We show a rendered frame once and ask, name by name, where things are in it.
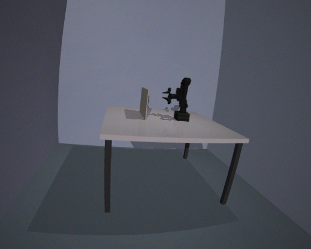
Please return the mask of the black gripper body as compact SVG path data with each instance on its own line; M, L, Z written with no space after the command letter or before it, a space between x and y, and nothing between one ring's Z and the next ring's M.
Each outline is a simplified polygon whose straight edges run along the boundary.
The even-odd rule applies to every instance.
M170 104L170 103L171 103L171 98L172 98L172 99L175 99L175 98L176 98L176 94L170 93L170 92L171 92L171 88L168 88L168 90L169 90L169 95L168 95L169 100L168 100L168 104Z

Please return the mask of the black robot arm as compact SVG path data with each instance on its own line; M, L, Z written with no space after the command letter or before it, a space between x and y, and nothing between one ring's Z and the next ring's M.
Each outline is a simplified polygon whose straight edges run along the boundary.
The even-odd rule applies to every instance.
M179 101L179 107L180 107L180 113L186 113L187 105L187 92L188 92L188 86L191 84L190 78L183 78L182 82L180 83L180 88L177 88L176 90L176 98L177 101Z

